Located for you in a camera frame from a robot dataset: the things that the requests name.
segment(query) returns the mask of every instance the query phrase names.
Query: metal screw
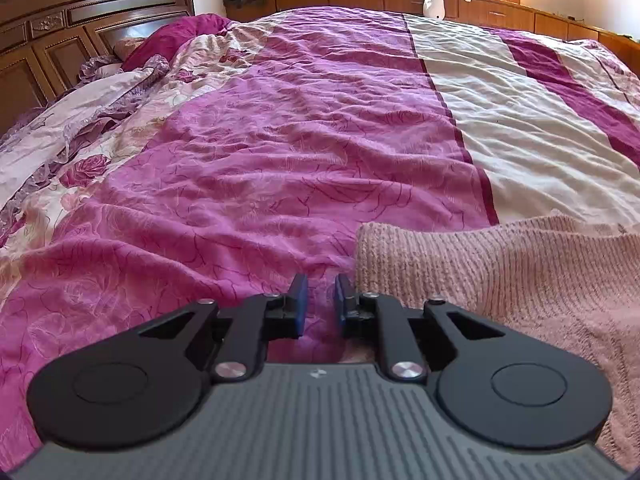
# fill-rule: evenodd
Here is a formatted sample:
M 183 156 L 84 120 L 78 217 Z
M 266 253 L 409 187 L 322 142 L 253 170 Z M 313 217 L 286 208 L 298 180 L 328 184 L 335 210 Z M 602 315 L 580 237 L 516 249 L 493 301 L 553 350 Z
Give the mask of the metal screw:
M 422 368 L 418 363 L 414 363 L 412 361 L 402 361 L 394 364 L 391 367 L 391 371 L 394 375 L 402 379 L 413 379 L 422 375 L 424 368 Z
M 447 300 L 444 299 L 444 296 L 435 292 L 429 296 L 429 303 L 432 305 L 441 305 L 443 303 L 447 303 Z
M 237 379 L 246 374 L 246 366 L 236 361 L 227 361 L 216 365 L 216 373 L 227 379 Z

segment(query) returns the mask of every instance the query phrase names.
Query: wrinkled bedding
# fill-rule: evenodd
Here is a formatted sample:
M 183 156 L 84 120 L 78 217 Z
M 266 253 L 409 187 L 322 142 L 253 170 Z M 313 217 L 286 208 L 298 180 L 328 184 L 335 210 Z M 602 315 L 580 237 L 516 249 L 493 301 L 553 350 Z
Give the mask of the wrinkled bedding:
M 363 222 L 640 221 L 639 125 L 638 78 L 593 41 L 333 7 L 194 38 L 0 248 L 0 466 L 40 445 L 41 366 L 196 298 L 306 272 L 305 335 L 270 358 L 350 358 L 331 286 Z

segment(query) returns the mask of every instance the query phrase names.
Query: pink sweater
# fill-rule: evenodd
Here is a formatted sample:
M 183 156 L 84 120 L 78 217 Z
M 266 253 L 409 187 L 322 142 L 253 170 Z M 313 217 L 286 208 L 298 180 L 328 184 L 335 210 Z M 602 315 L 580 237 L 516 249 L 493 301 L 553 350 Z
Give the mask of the pink sweater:
M 640 456 L 640 226 L 566 216 L 479 231 L 358 231 L 356 286 L 421 307 L 451 303 L 578 354 L 606 373 L 613 410 L 599 446 L 626 468 Z

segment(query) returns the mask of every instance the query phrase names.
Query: bed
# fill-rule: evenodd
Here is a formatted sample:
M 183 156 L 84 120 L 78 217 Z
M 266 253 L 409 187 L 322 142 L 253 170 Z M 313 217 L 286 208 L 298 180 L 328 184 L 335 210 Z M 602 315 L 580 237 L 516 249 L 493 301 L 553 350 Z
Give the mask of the bed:
M 3 94 L 43 104 L 114 38 L 193 13 L 191 0 L 109 1 L 38 10 L 60 31 L 2 54 Z M 70 27 L 87 7 L 113 12 Z M 31 30 L 16 20 L 0 34 Z M 640 221 L 640 82 L 597 42 L 332 7 L 231 22 L 170 57 L 82 86 L 0 144 L 2 469 L 39 446 L 24 396 L 41 366 L 197 298 L 234 306 L 304 272 L 305 335 L 270 358 L 352 358 L 330 298 L 364 222 Z M 135 106 L 109 123 L 123 98 Z M 616 402 L 600 444 L 632 466 L 635 400 Z

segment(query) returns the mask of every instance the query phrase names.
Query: wooden bed frame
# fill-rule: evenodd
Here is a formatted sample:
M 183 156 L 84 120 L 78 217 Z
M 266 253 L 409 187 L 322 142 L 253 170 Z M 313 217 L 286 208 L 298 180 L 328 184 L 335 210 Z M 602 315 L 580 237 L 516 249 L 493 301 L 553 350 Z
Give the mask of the wooden bed frame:
M 72 88 L 89 58 L 193 13 L 193 0 L 0 0 L 0 137 Z

